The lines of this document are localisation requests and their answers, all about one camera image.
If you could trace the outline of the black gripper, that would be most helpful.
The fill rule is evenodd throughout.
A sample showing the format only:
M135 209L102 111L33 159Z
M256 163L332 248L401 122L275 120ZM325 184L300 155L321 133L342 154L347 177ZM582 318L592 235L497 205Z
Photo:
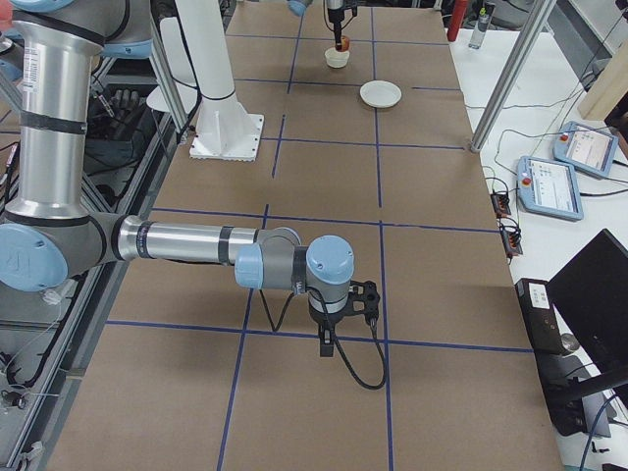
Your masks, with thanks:
M333 27L336 49L343 48L341 31L342 31L342 22L344 21L344 18L345 18L344 7L340 7L336 9L332 9L332 8L329 9L329 21L331 22L332 27Z
M334 331L335 325L342 320L342 314L324 313L316 309L312 310L312 319L318 324L318 336L320 341L320 356L334 356Z

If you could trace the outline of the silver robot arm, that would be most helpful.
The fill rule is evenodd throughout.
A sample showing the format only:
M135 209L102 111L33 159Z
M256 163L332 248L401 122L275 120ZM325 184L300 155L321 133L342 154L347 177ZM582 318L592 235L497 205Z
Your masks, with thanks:
M152 51L146 1L13 1L25 43L19 190L1 226L1 280L39 291L96 266L133 259L231 266L239 285L306 294L320 352L340 351L336 324L357 297L349 243L302 245L287 228L169 225L91 212L80 202L92 60Z
M312 2L306 0L289 0L287 1L287 4L288 9L294 15L303 17ZM331 31L334 34L335 49L342 52L342 22L344 21L345 11L344 2L341 0L326 0L324 1L324 7L324 19L331 25Z

